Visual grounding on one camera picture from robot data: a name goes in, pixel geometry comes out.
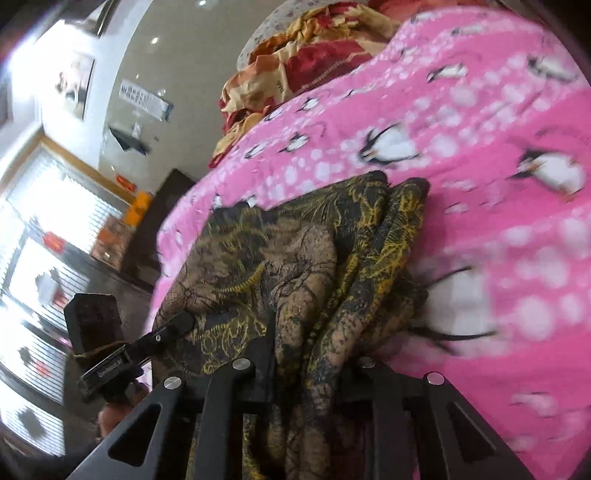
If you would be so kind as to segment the person's left hand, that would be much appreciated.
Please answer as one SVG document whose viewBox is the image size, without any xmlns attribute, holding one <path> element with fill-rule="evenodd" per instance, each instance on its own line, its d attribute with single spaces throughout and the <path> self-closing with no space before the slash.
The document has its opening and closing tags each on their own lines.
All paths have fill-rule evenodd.
<svg viewBox="0 0 591 480">
<path fill-rule="evenodd" d="M 137 382 L 125 401 L 107 403 L 97 417 L 100 438 L 104 439 L 149 393 L 145 384 Z"/>
</svg>

